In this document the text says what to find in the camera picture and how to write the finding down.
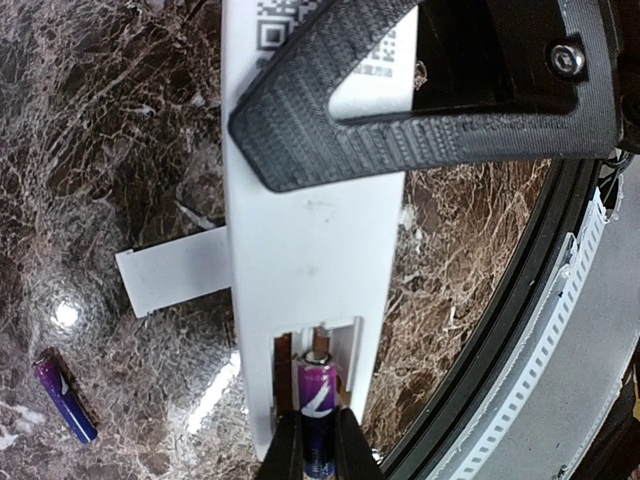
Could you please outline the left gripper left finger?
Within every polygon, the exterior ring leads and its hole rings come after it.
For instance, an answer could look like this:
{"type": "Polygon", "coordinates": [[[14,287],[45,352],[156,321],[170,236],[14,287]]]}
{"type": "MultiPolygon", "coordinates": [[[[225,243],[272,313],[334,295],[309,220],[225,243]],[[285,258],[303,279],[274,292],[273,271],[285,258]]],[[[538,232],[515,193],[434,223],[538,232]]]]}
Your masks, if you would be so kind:
{"type": "Polygon", "coordinates": [[[259,480],[302,480],[302,420],[298,411],[284,414],[259,467],[259,480]]]}

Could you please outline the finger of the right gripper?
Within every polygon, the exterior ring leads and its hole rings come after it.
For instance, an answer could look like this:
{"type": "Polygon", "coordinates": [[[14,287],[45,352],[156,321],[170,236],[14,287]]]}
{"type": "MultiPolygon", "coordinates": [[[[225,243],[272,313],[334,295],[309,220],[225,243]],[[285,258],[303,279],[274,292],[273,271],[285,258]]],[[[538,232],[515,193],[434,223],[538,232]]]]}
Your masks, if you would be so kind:
{"type": "Polygon", "coordinates": [[[620,143],[611,1],[324,1],[261,68],[228,129],[288,192],[445,165],[595,159],[620,143]],[[409,13],[431,84],[406,112],[347,120],[331,95],[409,13]]]}

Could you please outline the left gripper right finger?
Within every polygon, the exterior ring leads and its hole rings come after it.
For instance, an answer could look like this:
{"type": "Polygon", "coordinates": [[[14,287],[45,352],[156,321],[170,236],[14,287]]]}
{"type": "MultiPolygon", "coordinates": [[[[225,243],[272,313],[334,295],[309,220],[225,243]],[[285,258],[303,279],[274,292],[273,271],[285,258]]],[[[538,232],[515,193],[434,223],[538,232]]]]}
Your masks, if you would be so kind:
{"type": "Polygon", "coordinates": [[[335,476],[339,480],[384,480],[372,450],[349,408],[337,410],[334,427],[335,476]]]}

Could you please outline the purple battery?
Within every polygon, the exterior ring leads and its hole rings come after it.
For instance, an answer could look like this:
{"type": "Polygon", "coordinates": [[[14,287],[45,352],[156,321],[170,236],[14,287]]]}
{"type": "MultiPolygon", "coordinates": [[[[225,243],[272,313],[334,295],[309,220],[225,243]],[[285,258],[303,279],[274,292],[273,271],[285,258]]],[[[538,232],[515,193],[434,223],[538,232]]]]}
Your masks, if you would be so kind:
{"type": "Polygon", "coordinates": [[[44,353],[33,363],[33,371],[78,440],[83,444],[96,440],[96,426],[72,389],[56,356],[44,353]]]}
{"type": "Polygon", "coordinates": [[[335,471],[337,371],[329,353],[308,350],[297,363],[304,473],[327,479],[335,471]]]}

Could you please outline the white remote control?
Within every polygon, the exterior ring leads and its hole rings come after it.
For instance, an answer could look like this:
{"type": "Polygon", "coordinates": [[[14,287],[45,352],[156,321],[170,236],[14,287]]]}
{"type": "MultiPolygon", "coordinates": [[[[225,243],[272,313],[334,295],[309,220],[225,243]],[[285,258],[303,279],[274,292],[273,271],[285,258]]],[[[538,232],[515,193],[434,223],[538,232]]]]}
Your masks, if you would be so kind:
{"type": "MultiPolygon", "coordinates": [[[[276,338],[290,351],[312,345],[313,327],[332,330],[329,351],[342,400],[362,420],[380,341],[402,204],[404,173],[270,192],[252,172],[226,122],[274,50],[321,1],[223,1],[222,121],[232,300],[252,442],[263,460],[277,401],[291,374],[275,373],[276,338]]],[[[338,87],[338,118],[410,110],[417,7],[338,87]]],[[[284,360],[291,353],[284,347],[284,360]]]]}

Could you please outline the white battery cover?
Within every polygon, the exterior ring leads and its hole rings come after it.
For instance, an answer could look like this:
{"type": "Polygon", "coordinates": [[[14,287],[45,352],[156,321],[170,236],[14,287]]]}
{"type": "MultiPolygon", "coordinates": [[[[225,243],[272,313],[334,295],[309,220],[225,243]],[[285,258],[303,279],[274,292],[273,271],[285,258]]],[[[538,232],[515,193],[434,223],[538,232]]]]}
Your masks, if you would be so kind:
{"type": "Polygon", "coordinates": [[[136,317],[228,289],[232,281],[225,227],[115,255],[136,317]]]}

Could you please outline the black front table rail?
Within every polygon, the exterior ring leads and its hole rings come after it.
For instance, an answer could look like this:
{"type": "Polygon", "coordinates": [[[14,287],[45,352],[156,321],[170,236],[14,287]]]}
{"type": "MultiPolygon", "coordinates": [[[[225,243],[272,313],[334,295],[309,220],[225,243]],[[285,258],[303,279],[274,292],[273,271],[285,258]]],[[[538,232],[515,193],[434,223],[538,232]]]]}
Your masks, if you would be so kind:
{"type": "Polygon", "coordinates": [[[543,170],[536,202],[495,293],[434,396],[383,460],[385,478],[423,479],[453,449],[541,299],[564,239],[579,231],[600,167],[598,160],[557,161],[543,170]]]}

